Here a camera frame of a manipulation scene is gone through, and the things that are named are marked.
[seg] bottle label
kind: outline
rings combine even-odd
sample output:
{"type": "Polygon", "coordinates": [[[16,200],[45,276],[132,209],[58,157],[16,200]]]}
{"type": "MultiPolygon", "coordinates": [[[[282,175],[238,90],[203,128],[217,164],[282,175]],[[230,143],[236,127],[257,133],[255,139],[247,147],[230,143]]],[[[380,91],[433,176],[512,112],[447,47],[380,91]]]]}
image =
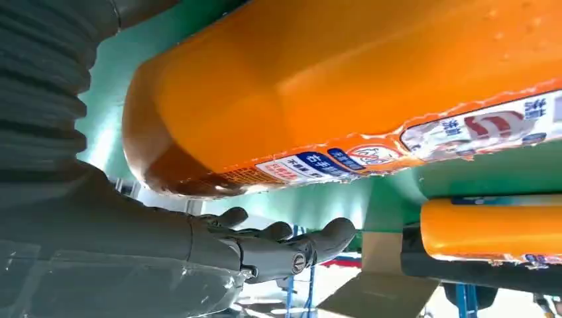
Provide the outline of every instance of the bottle label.
{"type": "Polygon", "coordinates": [[[490,262],[494,265],[503,263],[527,264],[529,268],[546,268],[548,265],[562,264],[562,255],[542,254],[453,254],[453,255],[431,255],[436,260],[452,261],[479,261],[490,262]]]}
{"type": "Polygon", "coordinates": [[[260,179],[274,182],[243,185],[269,188],[353,180],[558,138],[562,138],[562,79],[553,79],[529,89],[425,114],[388,134],[352,133],[281,155],[254,158],[218,173],[231,180],[231,172],[236,176],[251,172],[253,179],[260,175],[260,179]]]}
{"type": "Polygon", "coordinates": [[[562,205],[562,195],[509,195],[500,197],[454,197],[451,199],[454,205],[495,205],[495,206],[519,206],[537,207],[562,205]]]}

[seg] cardboard box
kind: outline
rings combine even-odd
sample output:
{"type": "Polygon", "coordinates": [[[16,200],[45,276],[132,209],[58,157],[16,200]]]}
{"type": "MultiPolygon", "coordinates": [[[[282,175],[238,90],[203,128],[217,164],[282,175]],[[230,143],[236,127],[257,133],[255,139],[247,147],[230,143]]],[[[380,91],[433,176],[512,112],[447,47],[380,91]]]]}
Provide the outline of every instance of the cardboard box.
{"type": "Polygon", "coordinates": [[[437,280],[405,276],[401,233],[364,233],[363,270],[318,306],[320,317],[415,318],[437,280]]]}

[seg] robotic hand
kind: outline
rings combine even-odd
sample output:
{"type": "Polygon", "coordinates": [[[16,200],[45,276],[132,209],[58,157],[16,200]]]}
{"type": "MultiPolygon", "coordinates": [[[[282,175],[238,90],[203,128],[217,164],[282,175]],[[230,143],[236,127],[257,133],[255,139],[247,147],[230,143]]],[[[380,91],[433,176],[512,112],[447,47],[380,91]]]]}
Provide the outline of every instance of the robotic hand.
{"type": "Polygon", "coordinates": [[[353,239],[356,230],[350,220],[338,218],[324,229],[293,238],[287,223],[276,222],[263,230],[231,229],[240,225],[248,214],[234,207],[220,216],[202,215],[202,223],[214,238],[228,245],[240,257],[240,269],[247,282],[255,284],[296,275],[305,268],[336,257],[353,239]]]}

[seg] blue label stripe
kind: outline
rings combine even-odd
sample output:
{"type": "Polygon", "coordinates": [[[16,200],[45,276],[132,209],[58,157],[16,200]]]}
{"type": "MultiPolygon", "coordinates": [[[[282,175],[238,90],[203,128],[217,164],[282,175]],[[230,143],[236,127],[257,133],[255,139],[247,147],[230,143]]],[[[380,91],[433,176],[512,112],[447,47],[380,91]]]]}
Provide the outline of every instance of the blue label stripe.
{"type": "Polygon", "coordinates": [[[306,162],[309,166],[316,169],[318,172],[328,174],[336,178],[346,178],[350,176],[357,176],[356,173],[347,171],[346,169],[338,166],[326,155],[319,152],[301,152],[296,155],[300,160],[306,162]]]}
{"type": "Polygon", "coordinates": [[[453,197],[454,205],[513,205],[513,197],[453,197]]]}
{"type": "Polygon", "coordinates": [[[328,150],[330,156],[332,156],[336,161],[340,164],[348,167],[352,170],[363,170],[365,169],[364,166],[358,164],[355,160],[351,159],[343,150],[339,148],[332,148],[328,150]]]}

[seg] plastic bottle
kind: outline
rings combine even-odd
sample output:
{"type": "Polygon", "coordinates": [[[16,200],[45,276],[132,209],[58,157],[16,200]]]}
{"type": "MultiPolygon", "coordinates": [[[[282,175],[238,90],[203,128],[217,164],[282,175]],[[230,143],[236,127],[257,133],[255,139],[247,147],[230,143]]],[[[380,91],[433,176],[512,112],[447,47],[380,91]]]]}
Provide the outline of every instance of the plastic bottle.
{"type": "Polygon", "coordinates": [[[562,134],[562,3],[254,0],[143,64],[135,176],[238,195],[562,134]]]}
{"type": "Polygon", "coordinates": [[[439,260],[562,264],[562,195],[434,199],[420,219],[423,247],[439,260]]]}

